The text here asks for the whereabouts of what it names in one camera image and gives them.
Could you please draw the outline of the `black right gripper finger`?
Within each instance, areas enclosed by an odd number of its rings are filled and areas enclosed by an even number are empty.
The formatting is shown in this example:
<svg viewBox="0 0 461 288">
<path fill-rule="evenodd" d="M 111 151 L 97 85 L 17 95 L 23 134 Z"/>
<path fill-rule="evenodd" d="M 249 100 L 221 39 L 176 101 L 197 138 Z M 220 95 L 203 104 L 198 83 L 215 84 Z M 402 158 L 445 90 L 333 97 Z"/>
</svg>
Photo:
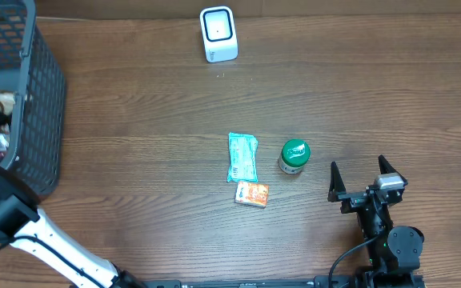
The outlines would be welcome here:
<svg viewBox="0 0 461 288">
<path fill-rule="evenodd" d="M 331 163 L 331 181 L 330 181 L 327 200 L 329 202 L 337 202 L 339 200 L 339 197 L 345 194 L 346 192 L 347 192 L 346 187 L 343 183 L 337 163 L 332 162 Z"/>
<path fill-rule="evenodd" d="M 380 174 L 397 174 L 402 180 L 403 184 L 407 185 L 408 180 L 404 178 L 388 161 L 387 159 L 380 154 L 378 156 Z"/>
</svg>

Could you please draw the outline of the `green lid jar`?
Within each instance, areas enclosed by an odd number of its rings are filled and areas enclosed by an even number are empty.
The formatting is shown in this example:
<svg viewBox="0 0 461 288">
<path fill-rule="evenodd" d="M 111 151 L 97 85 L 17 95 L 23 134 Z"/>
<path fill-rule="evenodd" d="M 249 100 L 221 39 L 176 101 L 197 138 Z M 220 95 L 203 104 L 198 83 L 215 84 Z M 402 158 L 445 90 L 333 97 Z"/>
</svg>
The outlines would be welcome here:
<svg viewBox="0 0 461 288">
<path fill-rule="evenodd" d="M 298 174 L 308 163 L 311 156 L 309 145 L 302 139 L 287 141 L 279 155 L 278 164 L 281 171 L 286 174 Z"/>
</svg>

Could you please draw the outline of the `orange small box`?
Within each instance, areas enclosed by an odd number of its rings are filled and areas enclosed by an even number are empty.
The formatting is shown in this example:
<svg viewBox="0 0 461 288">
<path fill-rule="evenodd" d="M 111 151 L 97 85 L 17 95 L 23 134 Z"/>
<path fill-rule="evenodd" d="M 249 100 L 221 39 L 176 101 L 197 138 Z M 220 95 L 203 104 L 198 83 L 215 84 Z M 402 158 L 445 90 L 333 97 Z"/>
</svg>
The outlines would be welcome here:
<svg viewBox="0 0 461 288">
<path fill-rule="evenodd" d="M 265 208 L 269 196 L 269 186 L 253 182 L 239 182 L 235 192 L 235 202 L 248 206 Z"/>
</svg>

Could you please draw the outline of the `teal tissue packet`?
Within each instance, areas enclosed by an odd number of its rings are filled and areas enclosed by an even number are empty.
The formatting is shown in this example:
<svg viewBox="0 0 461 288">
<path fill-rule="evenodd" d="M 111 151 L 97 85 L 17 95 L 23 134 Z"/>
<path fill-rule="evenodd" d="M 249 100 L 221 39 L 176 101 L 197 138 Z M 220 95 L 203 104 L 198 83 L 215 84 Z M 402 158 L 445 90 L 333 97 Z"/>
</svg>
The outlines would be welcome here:
<svg viewBox="0 0 461 288">
<path fill-rule="evenodd" d="M 228 182 L 257 182 L 256 152 L 259 146 L 257 138 L 251 134 L 228 134 L 230 165 Z"/>
</svg>

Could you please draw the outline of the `beige paper snack bag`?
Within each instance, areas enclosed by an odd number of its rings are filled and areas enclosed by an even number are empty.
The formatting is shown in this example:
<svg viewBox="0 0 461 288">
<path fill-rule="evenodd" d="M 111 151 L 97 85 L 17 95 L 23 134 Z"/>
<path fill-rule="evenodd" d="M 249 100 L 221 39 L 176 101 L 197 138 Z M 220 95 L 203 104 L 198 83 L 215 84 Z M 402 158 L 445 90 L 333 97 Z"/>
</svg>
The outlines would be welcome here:
<svg viewBox="0 0 461 288">
<path fill-rule="evenodd" d="M 0 113 L 10 116 L 15 105 L 14 93 L 0 91 Z"/>
</svg>

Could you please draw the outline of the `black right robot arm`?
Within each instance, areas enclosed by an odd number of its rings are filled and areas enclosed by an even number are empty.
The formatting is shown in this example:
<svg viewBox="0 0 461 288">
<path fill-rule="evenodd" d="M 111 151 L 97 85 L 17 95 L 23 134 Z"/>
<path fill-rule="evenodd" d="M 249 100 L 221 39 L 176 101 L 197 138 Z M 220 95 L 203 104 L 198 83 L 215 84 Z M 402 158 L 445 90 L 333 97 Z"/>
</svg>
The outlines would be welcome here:
<svg viewBox="0 0 461 288">
<path fill-rule="evenodd" d="M 331 163 L 327 200 L 339 202 L 342 214 L 357 215 L 363 243 L 341 254 L 332 264 L 327 286 L 336 287 L 337 265 L 347 256 L 365 248 L 369 266 L 359 267 L 342 283 L 343 287 L 424 287 L 423 277 L 414 275 L 420 268 L 423 232 L 413 226 L 395 226 L 389 207 L 403 200 L 408 181 L 384 156 L 378 157 L 380 175 L 365 190 L 348 193 L 336 162 Z"/>
</svg>

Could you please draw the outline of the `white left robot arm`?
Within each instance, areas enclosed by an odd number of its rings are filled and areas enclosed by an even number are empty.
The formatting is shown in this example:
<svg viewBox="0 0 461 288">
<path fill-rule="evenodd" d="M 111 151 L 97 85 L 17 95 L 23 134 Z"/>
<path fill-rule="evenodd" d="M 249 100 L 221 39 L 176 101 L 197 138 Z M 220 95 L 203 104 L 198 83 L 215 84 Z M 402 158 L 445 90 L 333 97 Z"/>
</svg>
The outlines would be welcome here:
<svg viewBox="0 0 461 288">
<path fill-rule="evenodd" d="M 0 166 L 0 250 L 12 246 L 28 252 L 77 287 L 143 286 L 59 229 L 39 203 L 38 195 L 22 179 Z"/>
</svg>

